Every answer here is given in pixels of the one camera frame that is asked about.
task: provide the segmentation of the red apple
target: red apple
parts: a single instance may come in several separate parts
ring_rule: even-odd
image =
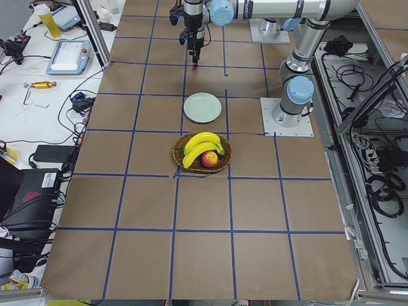
[[[206,168],[213,168],[218,163],[218,155],[214,151],[206,151],[201,155],[201,164]]]

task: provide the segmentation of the banana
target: banana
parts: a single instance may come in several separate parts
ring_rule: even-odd
[[[222,148],[219,136],[211,132],[201,132],[194,135],[184,146],[184,155],[190,153],[190,151],[195,148],[195,146],[202,142],[212,142],[217,147],[217,153],[220,155],[224,155],[224,149]]]
[[[183,158],[183,167],[188,169],[193,161],[206,151],[215,151],[217,146],[212,142],[201,142],[197,144],[191,151]]]

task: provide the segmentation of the basket of fruit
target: basket of fruit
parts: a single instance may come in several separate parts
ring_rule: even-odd
[[[175,142],[173,158],[186,171],[215,173],[227,167],[232,151],[227,139],[217,134],[189,133]]]

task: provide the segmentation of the screwdriver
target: screwdriver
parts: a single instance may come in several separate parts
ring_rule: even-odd
[[[43,82],[35,82],[31,83],[30,87],[38,88],[38,89],[46,89],[46,88],[51,88],[57,86],[57,82],[48,82],[48,81],[43,81]]]

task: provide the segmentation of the wicker basket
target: wicker basket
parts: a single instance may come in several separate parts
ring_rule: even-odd
[[[182,169],[185,169],[183,167],[184,146],[195,134],[197,133],[185,134],[174,143],[173,158]],[[232,159],[231,145],[224,137],[219,136],[219,138],[221,139],[221,145],[222,148],[224,149],[224,155],[223,156],[218,155],[218,163],[216,164],[215,167],[213,168],[204,167],[200,163],[200,157],[197,157],[196,160],[192,163],[192,165],[188,169],[185,169],[185,171],[195,173],[215,173],[227,167],[227,165],[231,162]]]

